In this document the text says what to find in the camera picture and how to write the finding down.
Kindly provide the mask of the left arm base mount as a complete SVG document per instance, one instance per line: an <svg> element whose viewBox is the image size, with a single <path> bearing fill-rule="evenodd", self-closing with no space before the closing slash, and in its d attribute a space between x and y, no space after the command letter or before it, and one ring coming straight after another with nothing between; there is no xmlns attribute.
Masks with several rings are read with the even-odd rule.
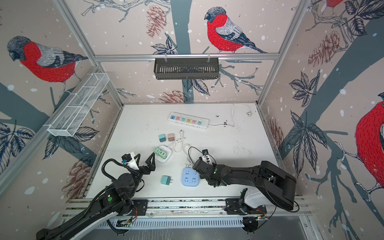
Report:
<svg viewBox="0 0 384 240"><path fill-rule="evenodd" d="M133 199L121 209L119 216L145 216L148 207L148 202L148 200Z"/></svg>

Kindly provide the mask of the white square socket cube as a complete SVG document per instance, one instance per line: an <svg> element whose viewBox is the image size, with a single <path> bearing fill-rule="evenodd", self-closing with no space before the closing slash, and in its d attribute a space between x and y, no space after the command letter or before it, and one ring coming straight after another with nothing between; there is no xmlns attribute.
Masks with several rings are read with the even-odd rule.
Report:
<svg viewBox="0 0 384 240"><path fill-rule="evenodd" d="M154 148L155 160L160 163L165 163L168 161L172 155L172 150L165 145L160 145L157 148Z"/></svg>

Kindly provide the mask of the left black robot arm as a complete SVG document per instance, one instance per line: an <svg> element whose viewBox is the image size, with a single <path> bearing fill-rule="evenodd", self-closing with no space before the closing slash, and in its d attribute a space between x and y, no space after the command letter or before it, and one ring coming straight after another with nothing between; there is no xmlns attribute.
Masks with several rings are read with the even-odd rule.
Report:
<svg viewBox="0 0 384 240"><path fill-rule="evenodd" d="M133 197L143 189L139 185L145 185L143 176L155 171L155 153L152 153L147 158L143 166L139 166L140 158L141 155L131 157L130 154L125 154L122 156L121 162L115 159L106 160L101 170L103 175L109 178L112 183L96 194L85 210L52 230L42 229L38 231L36 239L80 239L103 222L106 222L116 234L126 234L128 230L115 228L110 219L128 216L130 218L129 221L134 223L137 217L144 216L147 211L148 201L134 200ZM106 171L108 163L114 163L126 169L127 172L115 178Z"/></svg>

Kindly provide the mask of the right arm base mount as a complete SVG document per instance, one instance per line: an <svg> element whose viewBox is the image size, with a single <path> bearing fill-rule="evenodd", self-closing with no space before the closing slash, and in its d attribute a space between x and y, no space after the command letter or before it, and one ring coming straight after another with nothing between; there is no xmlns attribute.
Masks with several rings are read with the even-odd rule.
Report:
<svg viewBox="0 0 384 240"><path fill-rule="evenodd" d="M247 192L248 192L248 188L245 188L242 190L239 198L225 199L226 206L224 208L224 211L228 215L245 216L245 215L259 214L259 215L265 216L267 214L265 205L261 205L258 207L250 207L245 203L245 196Z"/></svg>

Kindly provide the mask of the light green charger plug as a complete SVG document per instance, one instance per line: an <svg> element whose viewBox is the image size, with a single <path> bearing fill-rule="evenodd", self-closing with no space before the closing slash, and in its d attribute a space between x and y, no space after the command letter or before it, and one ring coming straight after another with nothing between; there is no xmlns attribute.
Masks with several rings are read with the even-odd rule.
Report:
<svg viewBox="0 0 384 240"><path fill-rule="evenodd" d="M162 159L166 159L168 157L168 154L163 151L163 153L161 155L159 155L159 157Z"/></svg>

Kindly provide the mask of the long white power strip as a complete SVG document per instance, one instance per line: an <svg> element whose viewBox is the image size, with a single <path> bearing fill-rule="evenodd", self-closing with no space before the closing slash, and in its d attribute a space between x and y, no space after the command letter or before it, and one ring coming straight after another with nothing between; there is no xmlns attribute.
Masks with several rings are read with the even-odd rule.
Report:
<svg viewBox="0 0 384 240"><path fill-rule="evenodd" d="M195 116L185 115L181 113L171 112L168 121L184 125L193 128L207 129L209 126L209 120L205 118L199 118Z"/></svg>

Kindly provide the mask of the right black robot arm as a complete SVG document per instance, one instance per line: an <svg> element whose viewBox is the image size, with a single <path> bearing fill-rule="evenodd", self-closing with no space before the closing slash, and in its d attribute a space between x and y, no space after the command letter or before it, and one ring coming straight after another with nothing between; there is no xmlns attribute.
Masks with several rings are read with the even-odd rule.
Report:
<svg viewBox="0 0 384 240"><path fill-rule="evenodd" d="M199 159L194 163L193 170L210 186L254 187L275 206L287 212L294 211L296 178L268 161L262 161L259 166L234 168L226 165L209 165Z"/></svg>

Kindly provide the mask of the blue square socket cube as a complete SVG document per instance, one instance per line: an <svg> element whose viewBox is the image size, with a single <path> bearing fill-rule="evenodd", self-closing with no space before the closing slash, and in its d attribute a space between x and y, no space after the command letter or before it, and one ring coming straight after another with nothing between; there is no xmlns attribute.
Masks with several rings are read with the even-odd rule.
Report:
<svg viewBox="0 0 384 240"><path fill-rule="evenodd" d="M200 182L200 175L193 168L186 167L183 169L181 182L186 187L197 187Z"/></svg>

